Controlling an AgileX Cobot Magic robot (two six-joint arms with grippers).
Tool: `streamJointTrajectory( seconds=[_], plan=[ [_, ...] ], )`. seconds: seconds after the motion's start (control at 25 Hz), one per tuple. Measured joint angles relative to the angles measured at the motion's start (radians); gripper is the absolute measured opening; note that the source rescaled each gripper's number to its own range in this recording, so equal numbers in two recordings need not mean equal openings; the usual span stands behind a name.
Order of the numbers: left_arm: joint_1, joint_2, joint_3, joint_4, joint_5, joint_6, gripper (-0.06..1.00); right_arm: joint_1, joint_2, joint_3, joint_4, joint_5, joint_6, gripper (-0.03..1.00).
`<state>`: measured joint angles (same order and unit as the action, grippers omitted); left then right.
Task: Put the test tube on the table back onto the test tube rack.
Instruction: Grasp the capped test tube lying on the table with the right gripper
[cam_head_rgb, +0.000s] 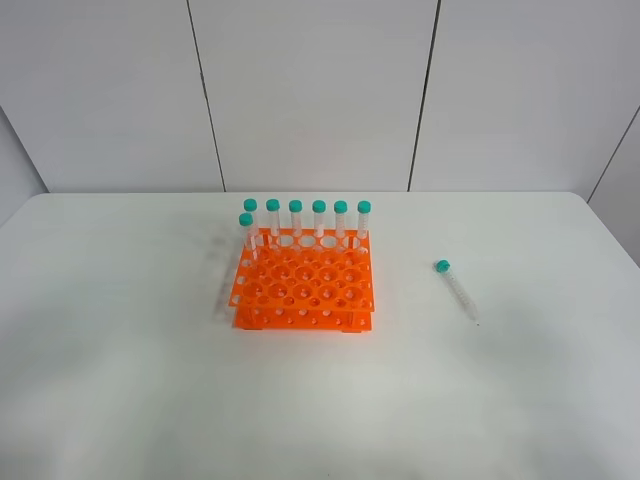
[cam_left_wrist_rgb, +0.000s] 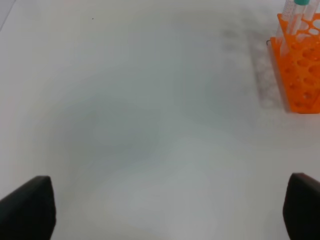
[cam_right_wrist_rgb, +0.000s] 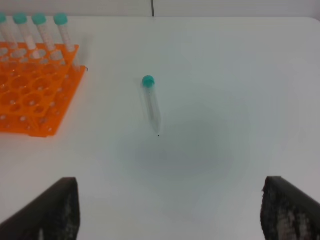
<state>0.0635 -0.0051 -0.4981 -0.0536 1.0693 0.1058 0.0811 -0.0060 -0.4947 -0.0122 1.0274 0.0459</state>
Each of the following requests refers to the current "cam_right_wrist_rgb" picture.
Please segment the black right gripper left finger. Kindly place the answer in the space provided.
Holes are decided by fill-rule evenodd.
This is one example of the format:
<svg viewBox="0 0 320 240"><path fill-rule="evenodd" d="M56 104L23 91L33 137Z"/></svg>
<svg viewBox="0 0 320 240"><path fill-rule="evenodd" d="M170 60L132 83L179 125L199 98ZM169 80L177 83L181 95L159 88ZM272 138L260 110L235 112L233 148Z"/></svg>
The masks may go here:
<svg viewBox="0 0 320 240"><path fill-rule="evenodd" d="M0 224L2 240L76 240L81 226L78 182L63 177Z"/></svg>

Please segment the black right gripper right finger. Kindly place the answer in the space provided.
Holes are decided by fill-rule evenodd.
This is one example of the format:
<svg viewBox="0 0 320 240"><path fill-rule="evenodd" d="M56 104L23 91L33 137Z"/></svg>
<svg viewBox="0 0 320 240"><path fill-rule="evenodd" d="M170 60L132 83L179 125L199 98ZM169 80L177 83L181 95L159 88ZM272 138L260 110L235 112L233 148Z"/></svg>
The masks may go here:
<svg viewBox="0 0 320 240"><path fill-rule="evenodd" d="M280 176L263 187L260 224L266 240L318 240L320 203Z"/></svg>

